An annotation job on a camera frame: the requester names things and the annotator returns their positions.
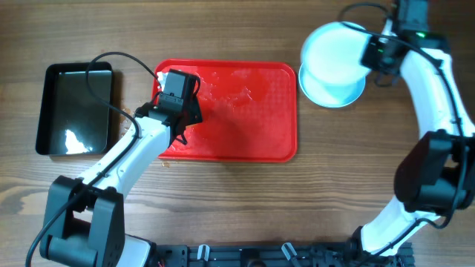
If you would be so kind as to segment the pale green plate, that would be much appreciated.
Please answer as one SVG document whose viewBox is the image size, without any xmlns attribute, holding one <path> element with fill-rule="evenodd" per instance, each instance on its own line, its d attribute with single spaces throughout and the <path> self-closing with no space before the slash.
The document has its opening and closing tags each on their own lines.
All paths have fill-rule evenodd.
<svg viewBox="0 0 475 267">
<path fill-rule="evenodd" d="M 314 30 L 301 49 L 304 70 L 316 79 L 332 85 L 359 81 L 370 72 L 361 64 L 369 36 L 331 22 Z"/>
<path fill-rule="evenodd" d="M 304 95 L 315 104 L 324 108 L 343 108 L 354 103 L 363 94 L 366 77 L 347 85 L 332 85 L 315 78 L 301 65 L 298 83 Z"/>
</svg>

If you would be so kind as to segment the pale green plate top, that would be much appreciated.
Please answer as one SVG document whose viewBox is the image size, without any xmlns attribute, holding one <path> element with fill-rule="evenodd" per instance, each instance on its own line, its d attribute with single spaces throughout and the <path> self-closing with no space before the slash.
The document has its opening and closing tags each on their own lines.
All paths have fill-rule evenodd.
<svg viewBox="0 0 475 267">
<path fill-rule="evenodd" d="M 298 83 L 304 95 L 315 104 L 324 108 L 343 108 L 354 103 L 363 94 L 366 77 L 347 85 L 332 85 L 315 78 L 301 65 Z"/>
</svg>

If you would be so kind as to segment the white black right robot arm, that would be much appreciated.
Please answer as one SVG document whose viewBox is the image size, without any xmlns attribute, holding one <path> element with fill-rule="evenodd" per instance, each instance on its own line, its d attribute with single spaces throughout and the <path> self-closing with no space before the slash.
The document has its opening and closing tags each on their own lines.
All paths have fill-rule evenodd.
<svg viewBox="0 0 475 267">
<path fill-rule="evenodd" d="M 402 245 L 417 231 L 427 225 L 445 228 L 455 211 L 474 201 L 474 123 L 462 104 L 441 36 L 373 34 L 361 63 L 403 78 L 421 135 L 396 169 L 394 197 L 339 252 L 347 263 L 371 266 L 401 257 Z"/>
</svg>

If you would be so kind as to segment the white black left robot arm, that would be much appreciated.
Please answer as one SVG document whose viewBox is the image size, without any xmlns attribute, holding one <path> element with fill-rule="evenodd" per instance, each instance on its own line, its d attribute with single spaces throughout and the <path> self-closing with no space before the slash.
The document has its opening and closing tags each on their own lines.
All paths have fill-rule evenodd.
<svg viewBox="0 0 475 267">
<path fill-rule="evenodd" d="M 201 121 L 194 94 L 160 93 L 139 107 L 129 131 L 98 163 L 76 179 L 54 180 L 30 250 L 66 266 L 151 265 L 155 244 L 125 233 L 125 198 L 162 152 L 186 141 L 186 127 Z"/>
</svg>

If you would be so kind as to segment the red plastic tray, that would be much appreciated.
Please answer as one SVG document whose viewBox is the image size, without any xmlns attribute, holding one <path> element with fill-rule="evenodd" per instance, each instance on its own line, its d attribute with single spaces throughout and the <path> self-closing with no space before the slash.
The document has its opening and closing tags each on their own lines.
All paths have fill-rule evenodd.
<svg viewBox="0 0 475 267">
<path fill-rule="evenodd" d="M 298 150 L 297 78 L 283 62 L 166 59 L 171 69 L 200 78 L 203 121 L 187 127 L 161 159 L 287 162 Z"/>
</svg>

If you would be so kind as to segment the black water tray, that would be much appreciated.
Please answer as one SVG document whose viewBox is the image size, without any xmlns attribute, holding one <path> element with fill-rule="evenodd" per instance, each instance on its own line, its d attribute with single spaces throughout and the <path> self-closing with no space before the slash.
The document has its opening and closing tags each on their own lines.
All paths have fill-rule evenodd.
<svg viewBox="0 0 475 267">
<path fill-rule="evenodd" d="M 88 91 L 111 102 L 114 74 L 107 62 L 50 65 L 45 72 L 36 135 L 36 152 L 44 156 L 102 154 L 111 140 L 111 112 Z"/>
</svg>

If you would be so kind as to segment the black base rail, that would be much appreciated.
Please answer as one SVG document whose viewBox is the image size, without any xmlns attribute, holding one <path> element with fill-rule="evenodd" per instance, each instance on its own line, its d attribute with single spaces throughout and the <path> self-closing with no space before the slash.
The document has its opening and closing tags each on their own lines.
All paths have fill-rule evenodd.
<svg viewBox="0 0 475 267">
<path fill-rule="evenodd" d="M 343 243 L 312 245 L 209 246 L 158 245 L 150 266 L 248 267 L 248 266 L 360 266 L 344 256 Z"/>
</svg>

